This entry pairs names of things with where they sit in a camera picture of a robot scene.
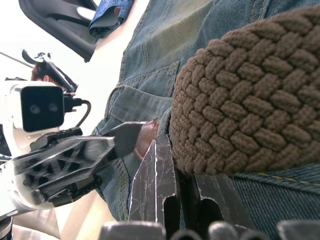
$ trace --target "blue fabric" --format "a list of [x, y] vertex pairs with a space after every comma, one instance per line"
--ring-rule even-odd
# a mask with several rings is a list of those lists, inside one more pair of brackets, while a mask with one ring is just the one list
[[[199, 48], [256, 20], [318, 3], [320, 0], [150, 0], [123, 53], [117, 85], [124, 88], [111, 96], [110, 109], [93, 133], [99, 136], [123, 122], [155, 118], [160, 119], [159, 134], [167, 133], [177, 74]], [[138, 167], [132, 154], [116, 159], [100, 173], [99, 192], [119, 221], [128, 219], [130, 184]], [[256, 227], [272, 237], [276, 221], [292, 218], [294, 207], [305, 209], [320, 201], [319, 165], [238, 174], [233, 182]], [[295, 218], [318, 219], [320, 208], [298, 212]]]
[[[129, 15], [134, 0], [101, 0], [89, 25], [89, 33], [97, 39], [105, 38], [121, 24]], [[120, 7], [116, 16], [114, 9]]]

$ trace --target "brown object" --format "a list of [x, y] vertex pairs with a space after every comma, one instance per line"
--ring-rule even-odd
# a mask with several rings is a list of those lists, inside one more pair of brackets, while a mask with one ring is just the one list
[[188, 174], [320, 161], [320, 6], [211, 40], [177, 77], [171, 139]]
[[157, 136], [159, 121], [157, 119], [147, 122], [141, 127], [136, 141], [135, 153], [141, 160], [145, 157], [153, 139]]

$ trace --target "dark hair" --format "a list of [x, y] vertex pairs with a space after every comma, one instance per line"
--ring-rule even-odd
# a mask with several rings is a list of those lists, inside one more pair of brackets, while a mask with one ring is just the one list
[[[69, 82], [70, 85], [74, 87], [74, 90], [77, 90], [78, 85], [76, 85], [70, 77], [68, 77], [60, 68], [56, 69], [64, 76], [64, 78]], [[41, 79], [43, 81], [45, 75], [48, 75], [50, 78], [55, 80], [58, 84], [63, 86], [64, 84], [60, 80], [60, 76], [49, 66], [46, 62], [38, 62], [32, 69], [31, 81], [37, 81]]]
[[16, 76], [15, 78], [6, 77], [5, 81], [28, 81], [28, 80]]

